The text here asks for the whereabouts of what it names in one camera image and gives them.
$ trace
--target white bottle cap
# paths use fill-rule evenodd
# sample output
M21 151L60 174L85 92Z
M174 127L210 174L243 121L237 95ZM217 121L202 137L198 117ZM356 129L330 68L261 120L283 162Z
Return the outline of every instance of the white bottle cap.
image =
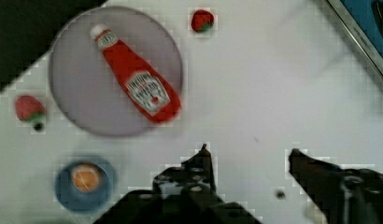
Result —
M109 30L109 27L107 27L106 25L102 23L97 24L93 26L93 28L90 30L90 36L92 37L93 40L95 40L95 38L99 36L102 32L104 32L105 30Z

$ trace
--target ketchup label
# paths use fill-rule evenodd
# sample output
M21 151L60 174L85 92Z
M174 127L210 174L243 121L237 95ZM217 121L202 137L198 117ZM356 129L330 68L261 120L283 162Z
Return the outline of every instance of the ketchup label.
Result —
M98 42L98 48L100 50L109 48L109 47L115 45L118 40L119 39L115 35L113 35L112 32L108 31L106 34L104 34L103 36L101 36L98 39L98 41L97 41Z
M170 103L163 84L148 71L133 75L125 86L130 91L131 98L152 116Z

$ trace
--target orange food item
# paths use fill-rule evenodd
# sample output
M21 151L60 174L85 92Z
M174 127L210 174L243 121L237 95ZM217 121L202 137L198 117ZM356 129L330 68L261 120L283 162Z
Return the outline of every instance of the orange food item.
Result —
M95 165L82 163L72 170L72 182L81 192L91 192L101 183L101 174Z

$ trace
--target round plate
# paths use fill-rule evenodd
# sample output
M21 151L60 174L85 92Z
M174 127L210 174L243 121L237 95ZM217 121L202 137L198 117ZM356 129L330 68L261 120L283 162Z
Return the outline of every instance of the round plate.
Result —
M71 171L81 163L91 163L95 165L102 179L99 187L89 193L80 192L72 182ZM63 207L73 212L88 213L93 212L104 205L113 193L115 183L115 171L110 163L101 158L86 158L75 161L63 168L55 179L55 195Z
M101 7L70 21L57 36L50 56L52 95L81 129L124 136L154 126L123 92L90 30L104 23L147 60L175 91L182 89L183 67L174 39L153 18L128 7Z

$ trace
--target dark background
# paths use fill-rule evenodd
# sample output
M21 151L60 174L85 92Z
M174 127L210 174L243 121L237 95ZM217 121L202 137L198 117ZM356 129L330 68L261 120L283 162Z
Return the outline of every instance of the dark background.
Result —
M61 28L106 0L0 0L0 90L49 50Z

